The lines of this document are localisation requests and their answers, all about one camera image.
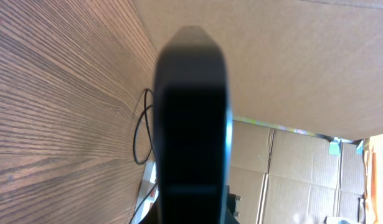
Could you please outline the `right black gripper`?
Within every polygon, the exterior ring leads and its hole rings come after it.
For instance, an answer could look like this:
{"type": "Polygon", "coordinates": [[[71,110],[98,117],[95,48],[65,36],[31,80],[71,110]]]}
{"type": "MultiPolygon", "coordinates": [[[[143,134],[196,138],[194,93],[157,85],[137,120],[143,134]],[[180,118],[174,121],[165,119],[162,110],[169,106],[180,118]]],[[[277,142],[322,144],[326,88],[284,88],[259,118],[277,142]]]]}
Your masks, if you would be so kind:
{"type": "Polygon", "coordinates": [[[225,190],[227,191],[227,202],[226,202],[226,206],[230,212],[230,214],[234,217],[234,218],[238,218],[240,216],[240,213],[238,211],[238,204],[239,202],[242,200],[241,196],[240,195],[237,195],[237,194],[232,194],[230,192],[230,186],[229,185],[226,185],[225,186],[225,190]]]}

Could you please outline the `Samsung Galaxy smartphone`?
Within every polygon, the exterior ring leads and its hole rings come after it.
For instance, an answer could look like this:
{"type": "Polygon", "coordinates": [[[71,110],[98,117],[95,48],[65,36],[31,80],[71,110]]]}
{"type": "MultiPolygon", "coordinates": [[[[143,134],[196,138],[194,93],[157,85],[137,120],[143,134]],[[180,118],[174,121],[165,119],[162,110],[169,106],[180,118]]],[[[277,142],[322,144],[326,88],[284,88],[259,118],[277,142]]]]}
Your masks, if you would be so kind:
{"type": "Polygon", "coordinates": [[[159,222],[223,223],[232,110],[225,58],[201,27],[162,49],[153,100],[159,222]]]}

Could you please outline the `cardboard wall panel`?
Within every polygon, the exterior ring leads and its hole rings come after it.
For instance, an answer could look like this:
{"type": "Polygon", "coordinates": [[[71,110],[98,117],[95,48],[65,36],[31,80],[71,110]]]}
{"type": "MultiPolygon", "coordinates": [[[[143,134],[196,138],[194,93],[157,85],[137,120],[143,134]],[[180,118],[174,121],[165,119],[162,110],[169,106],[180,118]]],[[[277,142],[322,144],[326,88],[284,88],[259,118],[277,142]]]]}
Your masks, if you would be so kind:
{"type": "Polygon", "coordinates": [[[161,50],[182,27],[222,48],[240,223],[365,222],[364,139],[383,134],[383,1],[136,1],[161,50]]]}

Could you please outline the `colourful painting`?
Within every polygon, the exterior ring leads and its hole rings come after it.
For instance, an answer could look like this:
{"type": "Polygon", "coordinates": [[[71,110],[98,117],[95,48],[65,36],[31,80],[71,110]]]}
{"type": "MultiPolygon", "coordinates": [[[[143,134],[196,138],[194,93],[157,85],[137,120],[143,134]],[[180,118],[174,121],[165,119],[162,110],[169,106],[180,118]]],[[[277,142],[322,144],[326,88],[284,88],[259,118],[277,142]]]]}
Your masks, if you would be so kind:
{"type": "Polygon", "coordinates": [[[366,223],[383,224],[383,134],[364,140],[366,223]]]}

